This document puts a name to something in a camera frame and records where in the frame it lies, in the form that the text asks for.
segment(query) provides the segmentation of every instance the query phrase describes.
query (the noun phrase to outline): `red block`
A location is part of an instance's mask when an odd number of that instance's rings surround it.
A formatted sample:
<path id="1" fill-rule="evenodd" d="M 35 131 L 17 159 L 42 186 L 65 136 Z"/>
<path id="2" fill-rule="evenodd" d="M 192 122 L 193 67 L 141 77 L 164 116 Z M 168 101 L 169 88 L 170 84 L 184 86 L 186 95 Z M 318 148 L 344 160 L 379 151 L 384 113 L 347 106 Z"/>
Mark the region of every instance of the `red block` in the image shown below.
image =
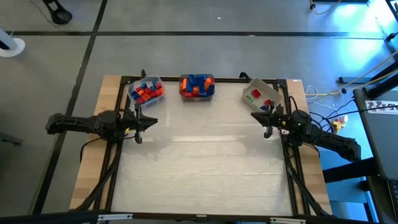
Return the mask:
<path id="1" fill-rule="evenodd" d="M 264 102 L 264 105 L 266 105 L 266 106 L 269 106 L 271 104 L 271 100 L 266 100 L 265 102 Z"/>
<path id="2" fill-rule="evenodd" d="M 261 96 L 261 93 L 258 90 L 253 90 L 251 92 L 251 94 L 255 97 L 255 98 L 259 98 Z"/>
<path id="3" fill-rule="evenodd" d="M 149 100 L 150 99 L 150 95 L 148 95 L 148 94 L 144 94 L 144 96 L 142 96 L 142 99 L 144 99 L 145 101 L 147 101 L 147 100 Z"/>
<path id="4" fill-rule="evenodd" d="M 158 90 L 158 89 L 162 88 L 162 84 L 161 83 L 156 83 L 155 87 Z"/>
<path id="5" fill-rule="evenodd" d="M 185 97 L 193 97 L 193 93 L 182 93 Z"/>
<path id="6" fill-rule="evenodd" d="M 156 96 L 161 96 L 161 94 L 162 94 L 162 90 L 156 90 L 155 92 L 156 92 Z"/>
<path id="7" fill-rule="evenodd" d="M 144 101 L 144 99 L 142 99 L 142 98 L 138 98 L 138 99 L 137 99 L 137 103 L 143 104 L 143 103 L 145 103 L 145 101 Z"/>
<path id="8" fill-rule="evenodd" d="M 148 95 L 150 95 L 150 93 L 152 93 L 152 91 L 151 91 L 150 88 L 148 88 L 148 87 L 144 90 L 144 92 L 145 92 L 146 94 L 148 94 Z"/>

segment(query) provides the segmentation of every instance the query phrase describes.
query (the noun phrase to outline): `black cable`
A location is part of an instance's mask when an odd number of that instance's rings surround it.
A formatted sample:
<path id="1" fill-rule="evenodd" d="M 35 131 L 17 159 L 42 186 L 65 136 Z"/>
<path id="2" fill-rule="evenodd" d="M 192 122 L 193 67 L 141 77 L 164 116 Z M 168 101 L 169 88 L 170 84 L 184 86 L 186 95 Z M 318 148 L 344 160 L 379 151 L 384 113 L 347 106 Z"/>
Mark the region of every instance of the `black cable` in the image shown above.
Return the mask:
<path id="1" fill-rule="evenodd" d="M 329 119 L 327 119 L 326 117 L 324 117 L 324 116 L 322 116 L 322 115 L 320 115 L 320 114 L 318 114 L 318 113 L 310 112 L 310 114 L 315 114 L 315 115 L 318 115 L 319 117 L 321 117 L 322 120 L 320 121 L 320 123 L 321 123 L 323 120 L 325 120 L 325 121 L 328 123 L 328 124 L 326 124 L 326 125 L 329 125 L 329 129 L 328 129 L 327 131 L 330 131 L 330 130 L 331 130 L 331 133 L 333 133 L 333 126 L 331 125 Z"/>
<path id="2" fill-rule="evenodd" d="M 100 140 L 100 139 L 101 139 L 101 138 L 96 138 L 96 139 L 91 140 L 91 141 L 88 141 L 88 142 L 84 143 L 84 145 L 82 145 L 82 147 L 81 147 L 81 149 L 80 149 L 80 162 L 81 162 L 81 160 L 83 159 L 83 150 L 84 150 L 84 148 L 85 148 L 88 144 L 90 144 L 90 143 L 92 143 L 92 142 L 95 142 L 95 141 L 97 141 L 97 140 Z"/>
<path id="3" fill-rule="evenodd" d="M 338 116 L 346 115 L 346 114 L 350 114 L 350 113 L 357 113 L 357 112 L 363 112 L 363 111 L 368 111 L 368 110 L 376 110 L 376 109 L 383 109 L 383 108 L 395 108 L 395 107 L 396 106 L 381 106 L 381 107 L 378 107 L 378 108 L 369 108 L 369 109 L 363 109 L 363 110 L 357 110 L 357 111 L 350 111 L 350 112 L 347 112 L 347 113 L 342 113 L 342 114 L 339 114 L 339 115 L 336 115 L 336 116 L 332 116 L 332 117 L 330 117 L 328 119 L 337 118 Z"/>
<path id="4" fill-rule="evenodd" d="M 349 103 L 351 103 L 354 100 L 350 100 L 349 102 L 347 102 L 346 104 L 344 104 L 343 106 L 340 106 L 336 111 L 331 112 L 331 114 L 329 114 L 326 118 L 329 118 L 332 114 L 337 113 L 337 111 L 339 111 L 340 109 L 342 109 L 343 107 L 347 106 Z"/>
<path id="5" fill-rule="evenodd" d="M 303 142 L 303 144 L 313 147 L 318 152 L 319 158 L 321 158 L 321 152 L 319 151 L 319 149 L 316 146 L 314 146 L 313 144 L 310 144 L 310 143 L 306 143 L 306 142 Z"/>

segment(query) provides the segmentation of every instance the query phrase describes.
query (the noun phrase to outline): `toy block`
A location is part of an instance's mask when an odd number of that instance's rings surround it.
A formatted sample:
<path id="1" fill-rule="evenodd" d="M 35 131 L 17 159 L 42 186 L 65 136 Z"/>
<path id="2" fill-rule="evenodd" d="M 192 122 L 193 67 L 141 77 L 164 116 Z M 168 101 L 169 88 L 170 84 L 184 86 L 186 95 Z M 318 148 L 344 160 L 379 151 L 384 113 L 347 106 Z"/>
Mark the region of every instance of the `toy block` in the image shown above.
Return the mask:
<path id="1" fill-rule="evenodd" d="M 209 89 L 207 89 L 207 95 L 211 96 L 214 94 L 214 85 L 210 85 Z"/>
<path id="2" fill-rule="evenodd" d="M 205 84 L 199 83 L 199 96 L 206 96 Z"/>
<path id="3" fill-rule="evenodd" d="M 149 96 L 147 93 L 145 93 L 145 94 L 142 96 L 142 99 L 144 99 L 145 101 L 147 101 L 147 100 L 150 99 L 150 96 Z"/>
<path id="4" fill-rule="evenodd" d="M 150 95 L 150 93 L 152 93 L 152 91 L 151 91 L 150 88 L 148 88 L 148 87 L 144 90 L 144 92 L 145 92 L 146 94 L 148 94 L 148 95 Z"/>
<path id="5" fill-rule="evenodd" d="M 193 97 L 193 93 L 182 93 L 185 97 Z"/>
<path id="6" fill-rule="evenodd" d="M 198 85 L 197 79 L 195 78 L 194 75 L 188 75 L 188 81 L 191 84 L 191 86 L 197 86 Z"/>
<path id="7" fill-rule="evenodd" d="M 197 82 L 198 82 L 198 84 L 204 83 L 205 82 L 205 76 L 204 75 L 197 75 Z"/>
<path id="8" fill-rule="evenodd" d="M 156 83 L 155 87 L 158 90 L 158 89 L 162 88 L 162 84 L 161 83 Z"/>
<path id="9" fill-rule="evenodd" d="M 139 104 L 143 104 L 143 103 L 145 103 L 145 100 L 144 100 L 144 99 L 142 99 L 142 98 L 138 98 L 138 99 L 137 99 L 137 103 L 139 103 Z"/>
<path id="10" fill-rule="evenodd" d="M 187 89 L 185 91 L 187 91 L 189 93 L 191 93 L 193 91 L 193 85 L 191 85 L 190 82 L 187 82 Z"/>
<path id="11" fill-rule="evenodd" d="M 211 78 L 207 78 L 205 81 L 205 90 L 209 89 L 209 86 L 211 85 Z"/>
<path id="12" fill-rule="evenodd" d="M 162 95 L 162 90 L 156 90 L 156 96 L 161 96 Z"/>
<path id="13" fill-rule="evenodd" d="M 187 90 L 187 78 L 184 78 L 184 80 L 182 80 L 182 91 L 186 90 Z"/>
<path id="14" fill-rule="evenodd" d="M 193 93 L 194 95 L 196 95 L 196 96 L 199 95 L 199 87 L 197 87 L 197 86 L 193 87 L 192 93 Z"/>
<path id="15" fill-rule="evenodd" d="M 264 102 L 264 105 L 266 105 L 266 106 L 269 106 L 271 104 L 271 100 L 266 100 L 265 102 Z"/>
<path id="16" fill-rule="evenodd" d="M 253 90 L 251 92 L 251 94 L 255 97 L 255 98 L 259 98 L 261 96 L 261 93 L 258 90 Z"/>

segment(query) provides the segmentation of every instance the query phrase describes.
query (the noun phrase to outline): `white cable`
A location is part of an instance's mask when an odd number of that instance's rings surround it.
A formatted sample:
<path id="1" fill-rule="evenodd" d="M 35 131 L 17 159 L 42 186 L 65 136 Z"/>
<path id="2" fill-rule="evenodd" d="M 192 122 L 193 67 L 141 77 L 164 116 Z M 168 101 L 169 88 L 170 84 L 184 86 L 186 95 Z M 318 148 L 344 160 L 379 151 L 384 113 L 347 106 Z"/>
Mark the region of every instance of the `white cable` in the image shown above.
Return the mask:
<path id="1" fill-rule="evenodd" d="M 308 93 L 308 89 L 309 88 L 312 88 L 314 91 L 315 91 L 315 96 L 314 97 L 311 97 L 311 98 L 307 98 L 308 100 L 312 100 L 312 99 L 315 99 L 316 97 L 318 97 L 318 90 L 314 87 L 314 86 L 307 86 L 307 90 L 305 90 L 305 95 L 307 96 L 307 93 Z"/>
<path id="2" fill-rule="evenodd" d="M 326 10 L 325 12 L 316 12 L 315 7 L 312 8 L 313 13 L 315 13 L 316 15 L 322 15 L 332 9 L 334 9 L 339 3 L 341 2 L 341 0 L 339 0 L 338 2 L 336 2 L 336 4 L 334 4 L 331 8 L 329 8 L 328 10 Z"/>
<path id="3" fill-rule="evenodd" d="M 398 51 L 394 52 L 392 55 L 388 56 L 388 58 L 384 59 L 382 62 L 380 62 L 380 63 L 379 63 L 378 65 L 376 65 L 374 68 L 372 68 L 370 71 L 366 72 L 365 74 L 361 75 L 360 77 L 358 77 L 358 78 L 354 79 L 353 81 L 351 81 L 351 82 L 349 82 L 349 83 L 347 83 L 347 84 L 345 84 L 345 85 L 343 85 L 343 86 L 341 86 L 341 87 L 339 87 L 339 88 L 337 88 L 337 89 L 331 91 L 330 93 L 327 93 L 325 96 L 319 97 L 318 99 L 316 99 L 316 100 L 314 100 L 314 101 L 312 101 L 312 102 L 310 102 L 310 103 L 316 102 L 316 101 L 318 101 L 318 100 L 320 100 L 320 99 L 322 99 L 322 98 L 324 98 L 324 97 L 326 97 L 326 96 L 328 96 L 328 95 L 330 95 L 330 94 L 332 94 L 332 93 L 334 93 L 334 92 L 336 92 L 336 91 L 338 91 L 338 90 L 341 90 L 342 88 L 344 88 L 344 87 L 346 87 L 346 86 L 352 84 L 352 83 L 355 82 L 356 80 L 359 80 L 360 78 L 364 77 L 365 75 L 367 75 L 367 74 L 373 72 L 375 69 L 377 69 L 378 67 L 380 67 L 380 65 L 382 65 L 384 62 L 386 62 L 387 60 L 389 60 L 390 58 L 392 58 L 392 57 L 393 57 L 395 54 L 397 54 L 397 53 L 398 53 Z"/>
<path id="4" fill-rule="evenodd" d="M 320 103 L 317 103 L 317 102 L 313 102 L 313 101 L 310 101 L 310 100 L 307 100 L 308 102 L 311 102 L 311 103 L 315 103 L 316 105 L 319 105 L 319 106 L 323 106 L 323 107 L 326 107 L 326 108 L 328 108 L 328 109 L 331 109 L 331 110 L 336 110 L 336 108 L 331 108 L 331 107 L 329 107 L 329 106 L 326 106 L 326 105 L 322 105 L 322 104 L 320 104 Z"/>
<path id="5" fill-rule="evenodd" d="M 13 33 L 14 33 L 14 29 L 11 27 L 11 26 L 8 26 L 8 25 L 0 25 L 0 27 L 8 27 L 8 28 L 10 28 L 12 31 L 11 31 L 11 34 L 10 34 L 10 37 L 12 37 L 12 35 L 13 35 Z"/>
<path id="6" fill-rule="evenodd" d="M 314 86 L 309 85 L 309 86 L 307 86 L 307 89 L 305 90 L 305 93 L 304 93 L 305 96 L 308 95 L 307 93 L 308 93 L 308 91 L 309 91 L 310 88 L 312 88 L 312 89 L 314 90 L 315 96 L 314 96 L 314 97 L 311 97 L 311 98 L 307 98 L 307 101 L 312 102 L 312 101 L 310 101 L 310 100 L 315 99 L 315 98 L 318 96 L 318 90 L 317 90 Z M 320 105 L 320 106 L 324 106 L 324 107 L 329 108 L 329 109 L 331 109 L 331 110 L 336 110 L 336 108 L 331 108 L 331 107 L 329 107 L 329 106 L 322 105 L 322 104 L 320 104 L 320 103 L 315 103 L 315 104 Z"/>

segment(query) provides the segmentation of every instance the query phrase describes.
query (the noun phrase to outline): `clear plastic container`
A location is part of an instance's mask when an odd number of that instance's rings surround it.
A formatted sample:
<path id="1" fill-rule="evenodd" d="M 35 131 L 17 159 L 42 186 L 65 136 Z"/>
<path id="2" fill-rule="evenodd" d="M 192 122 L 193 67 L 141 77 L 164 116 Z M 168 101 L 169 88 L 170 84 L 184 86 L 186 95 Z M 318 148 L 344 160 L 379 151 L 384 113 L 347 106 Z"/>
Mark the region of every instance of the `clear plastic container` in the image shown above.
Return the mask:
<path id="1" fill-rule="evenodd" d="M 261 94 L 258 98 L 252 96 L 252 91 L 258 90 Z M 282 95 L 271 88 L 268 84 L 263 82 L 259 78 L 254 78 L 249 84 L 243 89 L 242 100 L 251 106 L 255 111 L 262 112 L 260 107 L 264 106 L 266 100 L 271 100 L 275 103 L 275 107 L 282 102 Z"/>
<path id="2" fill-rule="evenodd" d="M 179 83 L 183 82 L 184 78 L 188 78 L 189 75 L 194 75 L 194 76 L 207 75 L 207 78 L 214 79 L 214 76 L 212 74 L 183 74 L 183 75 L 180 75 Z M 183 101 L 210 101 L 213 98 L 214 94 L 216 94 L 216 87 L 214 88 L 214 93 L 212 95 L 204 96 L 204 97 L 186 97 L 186 96 L 182 95 L 181 90 L 179 90 L 179 92 L 180 92 L 181 99 Z"/>
<path id="3" fill-rule="evenodd" d="M 165 89 L 164 84 L 163 84 L 162 80 L 160 79 L 160 77 L 154 75 L 154 76 L 145 77 L 145 78 L 138 80 L 138 81 L 127 86 L 127 93 L 130 97 L 131 102 L 134 102 L 134 103 L 137 102 L 134 99 L 134 97 L 131 95 L 131 93 L 134 90 L 136 90 L 136 88 L 140 87 L 143 83 L 146 83 L 147 86 L 150 87 L 153 85 L 153 81 L 156 81 L 157 83 L 161 83 L 162 88 L 164 89 L 164 92 L 160 96 L 141 104 L 142 108 L 145 108 L 146 106 L 154 105 L 154 104 L 158 103 L 159 101 L 163 100 L 165 98 L 166 89 Z"/>

